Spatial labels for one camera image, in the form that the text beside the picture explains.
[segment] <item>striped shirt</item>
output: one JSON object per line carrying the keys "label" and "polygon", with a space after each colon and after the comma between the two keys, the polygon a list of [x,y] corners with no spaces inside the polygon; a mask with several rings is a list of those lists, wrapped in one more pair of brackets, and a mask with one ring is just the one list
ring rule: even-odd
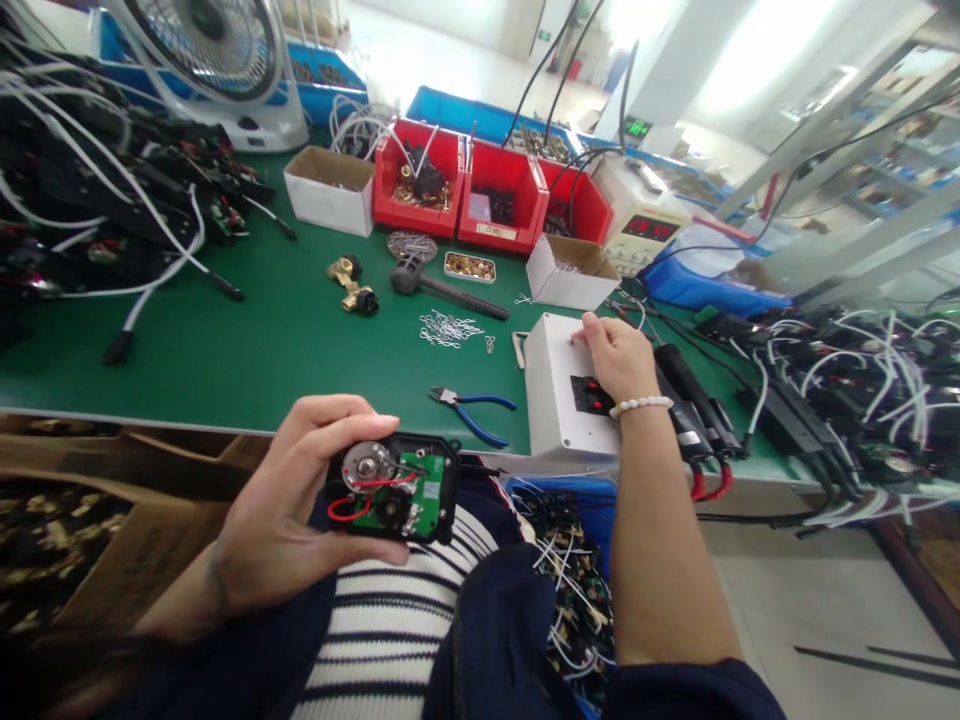
{"label": "striped shirt", "polygon": [[293,720],[419,720],[457,592],[497,543],[457,507],[453,542],[410,545],[394,567],[364,560],[337,575],[330,627]]}

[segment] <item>hand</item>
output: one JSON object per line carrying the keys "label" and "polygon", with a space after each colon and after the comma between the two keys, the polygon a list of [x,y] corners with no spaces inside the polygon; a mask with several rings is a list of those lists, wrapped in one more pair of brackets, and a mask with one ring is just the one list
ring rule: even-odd
{"label": "hand", "polygon": [[234,501],[223,530],[138,623],[138,631],[188,643],[225,619],[279,605],[345,565],[404,565],[403,543],[307,527],[330,458],[394,432],[355,395],[301,398],[263,463]]}
{"label": "hand", "polygon": [[585,340],[601,387],[615,402],[660,395],[653,348],[646,336],[623,320],[583,314],[583,329],[571,340]]}

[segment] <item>digital display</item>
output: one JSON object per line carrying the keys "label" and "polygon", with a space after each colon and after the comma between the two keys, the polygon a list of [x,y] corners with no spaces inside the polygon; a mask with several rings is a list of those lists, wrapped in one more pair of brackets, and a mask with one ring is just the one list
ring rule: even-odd
{"label": "digital display", "polygon": [[674,225],[673,223],[652,220],[643,215],[634,215],[630,222],[623,226],[622,232],[625,235],[666,242],[673,237],[673,234],[679,229],[680,226]]}
{"label": "digital display", "polygon": [[630,117],[629,115],[623,123],[623,131],[627,135],[632,135],[636,138],[645,137],[646,134],[650,132],[650,128],[652,127],[653,126],[646,120],[638,120],[637,118]]}

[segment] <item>green circuit board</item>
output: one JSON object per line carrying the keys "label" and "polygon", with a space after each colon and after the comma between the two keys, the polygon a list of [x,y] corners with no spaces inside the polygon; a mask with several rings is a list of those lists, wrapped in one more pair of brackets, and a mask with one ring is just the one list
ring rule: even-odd
{"label": "green circuit board", "polygon": [[[417,535],[428,536],[437,526],[440,513],[440,490],[443,487],[444,458],[442,455],[427,455],[418,458],[414,453],[403,453],[400,460],[409,467],[419,467],[428,470],[427,475],[421,475],[417,478],[417,490],[411,500],[415,505],[421,508],[420,516],[414,525],[414,533]],[[388,488],[381,488],[373,494],[373,507],[381,499],[381,495]],[[358,497],[354,512],[360,512],[366,505],[365,497]],[[383,525],[377,519],[375,512],[369,512],[363,517],[353,521],[357,527],[382,528]]]}

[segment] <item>red plastic bin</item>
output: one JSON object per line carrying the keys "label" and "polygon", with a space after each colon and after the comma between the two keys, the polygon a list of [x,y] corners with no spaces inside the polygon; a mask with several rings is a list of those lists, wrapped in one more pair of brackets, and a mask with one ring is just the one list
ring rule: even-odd
{"label": "red plastic bin", "polygon": [[[513,193],[513,225],[500,225],[470,215],[473,188]],[[529,255],[540,238],[547,211],[547,184],[535,158],[474,140],[460,200],[457,237],[475,245]]]}
{"label": "red plastic bin", "polygon": [[[567,217],[567,203],[570,202],[570,189],[573,187],[573,179],[577,176],[577,168],[570,168],[561,176],[560,171],[563,170],[563,165],[542,158],[539,163],[543,179],[547,182],[548,192],[557,178],[560,178],[557,186],[553,188],[550,200],[563,202],[564,217]],[[603,245],[611,222],[613,222],[613,208],[610,207],[610,203],[590,175],[584,171],[580,174],[577,189],[574,191],[571,235],[580,240]]]}
{"label": "red plastic bin", "polygon": [[[400,142],[409,141],[410,147],[415,148],[417,145],[426,146],[430,135],[433,134],[434,126],[400,119],[394,122],[393,129]],[[387,135],[377,144],[373,217],[377,222],[391,227],[419,230],[439,237],[452,238],[457,225],[460,194],[466,175],[463,139],[456,133],[437,130],[427,155],[450,186],[450,209],[419,207],[393,199],[397,177],[406,160],[397,141]]]}

